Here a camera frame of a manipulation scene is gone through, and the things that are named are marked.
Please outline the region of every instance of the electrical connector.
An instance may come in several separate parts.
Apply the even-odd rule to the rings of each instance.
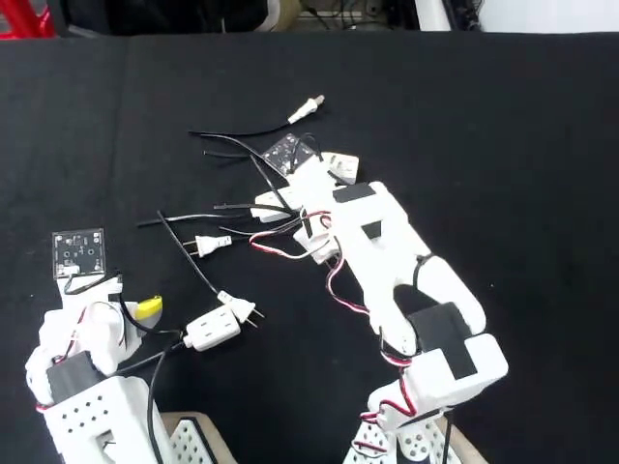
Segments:
[[[191,256],[199,256],[200,258],[211,254],[217,248],[228,247],[232,245],[232,237],[224,235],[222,237],[210,237],[208,235],[196,235],[195,240],[184,242],[183,247],[187,245],[195,245],[197,251],[190,253]]]
[[[238,335],[241,326],[227,304],[218,307],[190,322],[183,342],[188,348],[197,351],[208,350]]]
[[[311,113],[315,113],[318,106],[325,101],[324,95],[319,95],[315,99],[309,99],[303,106],[297,109],[292,116],[288,118],[288,124],[294,124],[300,119],[305,118]]]
[[[217,299],[226,307],[230,308],[241,324],[247,322],[257,328],[257,326],[250,320],[250,315],[253,312],[264,318],[264,315],[255,308],[255,303],[248,302],[247,300],[243,300],[241,298],[235,298],[223,290],[219,292]]]

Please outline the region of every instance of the circuit board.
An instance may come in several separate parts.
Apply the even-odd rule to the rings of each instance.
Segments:
[[[285,179],[290,174],[290,162],[292,161],[292,152],[298,137],[289,133],[286,137],[273,145],[269,150],[262,154],[262,158],[273,167]],[[317,153],[303,142],[299,142],[296,156],[294,157],[294,167],[298,168],[301,164],[309,160]]]
[[[105,274],[103,229],[54,232],[54,279]]]

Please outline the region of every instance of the black cloth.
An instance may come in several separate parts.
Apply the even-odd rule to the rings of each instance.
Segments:
[[[324,94],[294,131],[358,155],[362,178],[388,186],[479,298],[510,364],[456,425],[490,462],[594,461],[613,429],[617,56],[617,35],[0,43],[0,454],[55,462],[23,369],[60,303],[51,232],[103,226],[127,298],[161,293],[162,327],[191,320],[215,299],[161,227],[135,222],[266,186],[248,162],[204,158],[186,130],[263,129]],[[175,228],[184,240],[217,232]],[[240,462],[340,462],[368,394],[397,375],[367,321],[328,298],[311,262],[239,244],[201,264],[266,319],[171,358],[158,404],[207,413]],[[336,286],[359,297],[350,276]],[[149,337],[140,356],[164,343]]]

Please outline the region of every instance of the white extension plug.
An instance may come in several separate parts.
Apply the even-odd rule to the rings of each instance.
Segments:
[[[238,335],[241,327],[229,305],[224,304],[190,322],[183,338],[185,346],[204,351]]]

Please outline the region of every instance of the yellow object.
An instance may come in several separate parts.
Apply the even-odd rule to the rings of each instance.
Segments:
[[[137,310],[135,311],[135,319],[140,321],[148,319],[149,317],[157,314],[163,309],[163,298],[159,295],[144,300],[137,304]]]

